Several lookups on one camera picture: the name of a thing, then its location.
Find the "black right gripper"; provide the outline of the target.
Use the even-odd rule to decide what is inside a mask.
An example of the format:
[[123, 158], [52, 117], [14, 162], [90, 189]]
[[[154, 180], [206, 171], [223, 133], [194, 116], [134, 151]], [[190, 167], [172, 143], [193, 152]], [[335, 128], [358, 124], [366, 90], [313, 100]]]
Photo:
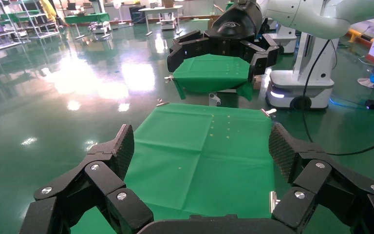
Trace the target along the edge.
[[167, 67], [173, 73], [188, 58], [207, 54], [238, 55], [249, 63], [248, 81], [265, 74], [277, 63], [280, 48], [269, 34], [262, 34], [256, 42], [264, 16], [252, 1], [239, 1], [219, 16], [206, 30], [206, 36], [195, 30], [173, 40], [167, 57]]

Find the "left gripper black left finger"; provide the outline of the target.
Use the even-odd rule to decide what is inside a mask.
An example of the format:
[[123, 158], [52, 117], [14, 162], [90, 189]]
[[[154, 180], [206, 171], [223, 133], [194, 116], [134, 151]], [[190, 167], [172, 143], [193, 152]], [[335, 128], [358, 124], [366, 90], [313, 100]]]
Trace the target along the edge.
[[135, 234], [153, 222], [152, 210], [124, 182], [134, 147], [128, 124], [114, 139], [92, 146], [76, 167], [35, 191], [20, 233], [69, 234], [92, 208], [117, 234]]

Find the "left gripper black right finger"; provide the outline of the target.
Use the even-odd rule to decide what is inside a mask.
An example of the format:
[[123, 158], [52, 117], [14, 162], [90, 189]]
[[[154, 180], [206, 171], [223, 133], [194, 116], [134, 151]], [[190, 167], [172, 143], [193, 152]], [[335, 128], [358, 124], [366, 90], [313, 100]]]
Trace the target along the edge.
[[272, 126], [269, 153], [291, 185], [272, 209], [272, 218], [304, 231], [317, 206], [329, 209], [353, 234], [374, 234], [374, 180], [336, 163], [315, 143]]

